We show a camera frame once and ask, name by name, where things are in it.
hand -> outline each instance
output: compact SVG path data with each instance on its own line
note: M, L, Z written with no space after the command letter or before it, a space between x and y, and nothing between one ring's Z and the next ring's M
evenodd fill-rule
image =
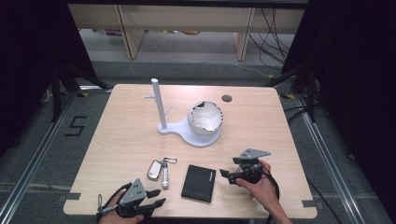
M117 203L119 200L121 194L123 192L120 192L114 199L108 204L108 206L113 206ZM135 217L129 217L129 218L123 218L120 217L116 211L111 211L108 212L107 214L104 214L102 218L99 220L99 224L137 224L143 220L142 215L138 215Z
M264 172L269 174L271 172L270 164L261 160L260 163L266 169ZM262 179L257 184L251 184L241 178L237 178L235 181L239 186L250 191L247 199L249 201L256 199L271 214L277 224L291 223L276 197L274 185L266 175L262 175Z

white base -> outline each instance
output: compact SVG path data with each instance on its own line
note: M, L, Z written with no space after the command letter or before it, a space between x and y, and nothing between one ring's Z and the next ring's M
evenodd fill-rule
M199 135L192 131L190 128L187 117L178 123L166 122L167 128L163 129L163 126L158 125L158 132L161 134L178 134L184 141L193 147L209 147L214 144L221 135L221 130L213 133L212 135Z

table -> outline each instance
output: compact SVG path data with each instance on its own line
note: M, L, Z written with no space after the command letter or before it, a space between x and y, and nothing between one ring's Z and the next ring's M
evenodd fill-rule
M168 166L168 189L162 190L159 197L143 201L166 198L165 204L154 211L154 217L267 217L262 206L246 200L245 189L229 185L219 173L219 169L235 171L237 165L232 157L251 147L272 153L264 159L272 165L280 202L288 216L317 215L316 207L303 206L303 201L313 199L275 89L175 85L160 85L160 89L165 111L172 106L166 116L168 122L184 119L200 101L217 104L224 116L219 140L210 147L198 148L178 135L160 134L156 103L144 98L153 93L151 85L119 84L110 95L71 188L71 193L80 193L80 197L66 201L66 214L95 214L98 194L107 200L121 185L136 178L141 179L146 190L162 189L161 179L152 181L146 174L153 160L173 156L177 163ZM231 102L223 102L223 95L230 95ZM217 170L211 204L181 198L189 164Z

white stand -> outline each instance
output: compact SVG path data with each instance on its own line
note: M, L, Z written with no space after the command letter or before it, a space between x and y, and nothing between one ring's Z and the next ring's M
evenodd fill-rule
M193 147L209 147L214 144L221 135L221 130L212 135L196 134L190 128L187 117L177 123L166 122L165 113L163 112L163 99L161 97L160 86L156 78L151 79L154 96L145 96L145 98L155 99L160 114L161 123L158 125L158 132L161 134L178 134Z

black wallet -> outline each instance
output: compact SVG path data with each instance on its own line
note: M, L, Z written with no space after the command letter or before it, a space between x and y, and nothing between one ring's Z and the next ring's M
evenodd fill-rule
M189 165L181 196L210 203L216 170Z

